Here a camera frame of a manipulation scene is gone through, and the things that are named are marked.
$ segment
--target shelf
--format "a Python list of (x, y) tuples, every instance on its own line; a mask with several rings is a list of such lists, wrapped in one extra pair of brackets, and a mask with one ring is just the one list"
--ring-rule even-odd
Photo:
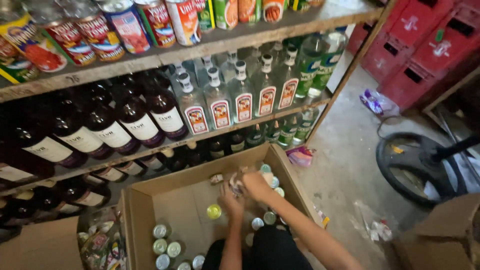
[[(220, 130), (211, 131), (209, 133), (200, 134), (200, 135), (197, 135), (197, 136), (188, 135), (185, 139), (183, 139), (181, 141), (177, 141), (177, 142), (171, 141), (168, 138), (166, 138), (165, 142), (163, 143), (162, 146), (154, 148), (154, 149), (148, 149), (144, 146), (141, 146), (140, 149), (138, 150), (138, 152), (133, 154), (133, 155), (121, 156), (120, 154), (115, 153), (110, 158), (108, 158), (106, 160), (89, 159), (86, 162), (86, 164), (84, 164), (83, 166), (81, 166), (78, 169), (73, 169), (73, 170), (72, 169), (66, 169), (64, 167), (61, 167), (61, 166), (57, 165), (57, 166), (55, 166), (55, 176), (53, 176), (51, 178), (48, 178), (48, 179), (44, 179), (42, 181), (45, 181), (45, 180), (53, 180), (53, 181), (64, 180), (64, 179), (71, 178), (71, 177), (81, 175), (81, 174), (84, 174), (84, 173), (93, 172), (93, 171), (96, 171), (98, 169), (102, 169), (102, 168), (105, 168), (105, 167), (108, 167), (108, 166), (113, 166), (113, 165), (116, 165), (116, 164), (120, 164), (120, 163), (125, 162), (125, 161), (136, 160), (136, 159), (141, 158), (141, 157), (145, 157), (145, 156), (148, 156), (148, 155), (151, 155), (151, 154), (158, 153), (158, 152), (160, 152), (164, 149), (167, 149), (167, 148), (179, 147), (179, 146), (185, 145), (189, 142), (196, 142), (196, 141), (208, 139), (208, 138), (211, 138), (211, 137), (214, 137), (214, 136), (217, 136), (217, 135), (221, 135), (221, 134), (225, 134), (225, 133), (228, 133), (228, 132), (231, 132), (231, 131), (234, 131), (234, 130), (238, 130), (238, 129), (241, 129), (241, 128), (244, 128), (244, 127), (247, 127), (247, 126), (267, 122), (267, 121), (272, 120), (272, 119), (277, 119), (277, 118), (280, 118), (280, 117), (283, 117), (283, 116), (286, 116), (286, 115), (289, 115), (289, 114), (304, 111), (308, 108), (315, 108), (315, 107), (319, 107), (319, 106), (322, 106), (322, 105), (326, 105), (330, 101), (331, 97), (332, 97), (332, 93), (330, 92), (329, 89), (326, 89), (322, 92), (322, 95), (319, 98), (314, 99), (310, 104), (302, 104), (301, 100), (297, 99), (297, 100), (295, 100), (297, 103), (292, 104), (292, 106), (294, 106), (294, 107), (291, 108), (291, 109), (284, 110), (284, 111), (277, 112), (277, 113), (273, 113), (273, 114), (270, 114), (270, 115), (267, 115), (267, 116), (264, 116), (264, 117), (256, 118), (256, 119), (253, 119), (253, 120), (245, 122), (245, 123), (236, 124), (236, 125), (230, 126), (228, 128), (223, 128), (223, 129), (220, 129)], [(14, 189), (2, 191), (2, 192), (0, 192), (0, 196), (6, 196), (6, 195), (14, 194), (19, 190), (31, 189), (31, 188), (34, 188), (34, 187), (36, 187), (35, 183), (26, 184), (26, 185), (23, 185), (23, 186), (14, 188)]]
[(334, 0), (326, 0), (323, 7), (311, 8), (304, 13), (287, 10), (283, 19), (276, 24), (259, 22), (254, 26), (239, 24), (231, 31), (215, 29), (213, 32), (205, 34), (202, 42), (193, 47), (175, 44), (168, 49), (151, 48), (141, 55), (127, 53), (119, 61), (113, 63), (103, 63), (97, 60), (86, 67), (68, 65), (57, 73), (41, 73), (35, 81), (14, 86), (8, 86), (10, 83), (4, 80), (0, 83), (0, 102), (221, 53), (228, 49), (239, 49), (337, 26), (374, 20), (378, 19), (383, 11), (383, 8), (379, 8), (367, 0), (349, 0), (348, 6), (354, 9), (337, 5)]

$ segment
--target person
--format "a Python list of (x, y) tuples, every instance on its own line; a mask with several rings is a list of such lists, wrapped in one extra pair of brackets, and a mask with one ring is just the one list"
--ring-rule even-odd
[[(329, 233), (275, 192), (259, 172), (242, 178), (243, 193), (273, 209), (328, 270), (361, 270), (360, 263)], [(220, 189), (228, 215), (226, 239), (215, 241), (205, 256), (202, 270), (313, 270), (286, 230), (266, 225), (253, 237), (250, 252), (241, 249), (241, 225), (245, 198), (235, 198), (228, 181)]]

